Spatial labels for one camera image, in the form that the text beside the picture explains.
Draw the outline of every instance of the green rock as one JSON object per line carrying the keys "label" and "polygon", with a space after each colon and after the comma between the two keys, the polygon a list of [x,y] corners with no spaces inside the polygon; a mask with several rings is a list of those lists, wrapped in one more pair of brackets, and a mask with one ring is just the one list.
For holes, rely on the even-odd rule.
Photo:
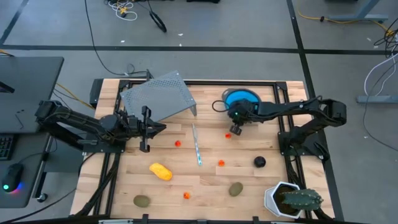
{"label": "green rock", "polygon": [[243,184],[240,182],[233,183],[229,188],[229,195],[232,197],[238,196],[243,190]]}
{"label": "green rock", "polygon": [[134,197],[134,204],[141,208],[146,208],[150,204],[150,198],[145,195],[137,195]]}

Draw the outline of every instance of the yellow toy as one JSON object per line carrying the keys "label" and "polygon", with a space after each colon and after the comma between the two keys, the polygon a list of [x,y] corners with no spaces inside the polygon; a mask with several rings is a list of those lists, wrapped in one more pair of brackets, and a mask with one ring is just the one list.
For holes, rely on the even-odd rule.
{"label": "yellow toy", "polygon": [[173,177],[171,171],[157,162],[150,165],[149,170],[162,180],[170,180]]}

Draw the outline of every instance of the wooden tabletop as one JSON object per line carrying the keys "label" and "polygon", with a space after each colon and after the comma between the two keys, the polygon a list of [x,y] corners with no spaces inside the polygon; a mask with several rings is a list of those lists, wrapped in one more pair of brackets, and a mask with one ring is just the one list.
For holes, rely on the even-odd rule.
{"label": "wooden tabletop", "polygon": [[[113,113],[118,84],[118,79],[104,79],[96,118]],[[287,82],[287,86],[290,101],[307,99],[303,82]],[[146,213],[149,218],[156,219],[252,220],[253,216],[258,216],[260,220],[286,220],[274,216],[264,207],[264,191],[279,181],[287,181],[277,140],[278,120],[245,124],[242,135],[226,139],[232,122],[226,113],[217,113],[211,108],[212,102],[220,100],[227,88],[239,87],[255,91],[262,101],[274,102],[272,88],[268,86],[191,85],[188,88],[197,103],[196,117],[186,110],[161,121],[167,129],[149,141],[150,153],[139,150],[140,139],[127,142],[119,165],[112,218],[142,218]],[[309,115],[294,116],[296,126],[310,120]],[[202,166],[197,163],[192,123],[198,131]],[[175,147],[177,140],[182,143],[180,147]],[[265,167],[254,167],[253,160],[257,156],[266,158]],[[104,154],[96,154],[83,166],[71,213],[79,211],[96,190],[103,157]],[[225,161],[224,167],[218,166],[220,159]],[[155,162],[172,171],[172,180],[160,180],[149,170]],[[321,161],[313,156],[303,156],[302,165],[307,188],[316,190],[323,197],[323,211],[334,217]],[[229,186],[234,182],[244,185],[237,197],[228,194]],[[184,192],[189,192],[191,198],[184,199]],[[106,194],[101,202],[101,213],[104,212]],[[135,206],[133,198],[136,195],[148,196],[150,206]]]}

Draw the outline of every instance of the computer mouse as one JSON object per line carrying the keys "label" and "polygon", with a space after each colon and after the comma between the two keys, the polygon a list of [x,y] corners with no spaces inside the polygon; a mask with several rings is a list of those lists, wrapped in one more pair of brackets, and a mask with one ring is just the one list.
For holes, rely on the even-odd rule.
{"label": "computer mouse", "polygon": [[21,181],[22,171],[24,165],[13,164],[7,168],[7,171],[2,178],[2,189],[5,192],[12,192],[17,189],[19,182]]}

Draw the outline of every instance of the white pot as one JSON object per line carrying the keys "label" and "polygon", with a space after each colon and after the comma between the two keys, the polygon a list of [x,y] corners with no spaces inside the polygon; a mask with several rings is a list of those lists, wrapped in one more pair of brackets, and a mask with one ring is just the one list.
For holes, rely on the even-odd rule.
{"label": "white pot", "polygon": [[275,200],[274,200],[274,194],[275,194],[276,190],[278,189],[278,187],[280,185],[282,185],[282,184],[283,185],[289,185],[289,186],[295,188],[296,190],[300,190],[300,187],[298,185],[291,184],[291,183],[286,183],[286,182],[281,181],[275,187],[270,188],[270,189],[265,191],[265,193],[264,193],[264,206],[268,210],[270,210],[274,215],[276,215],[278,217],[279,216],[283,216],[283,217],[289,217],[289,218],[294,218],[294,219],[299,218],[300,215],[301,215],[301,212],[303,210],[300,210],[296,216],[284,214],[284,213],[279,211],[278,206],[276,205]]}

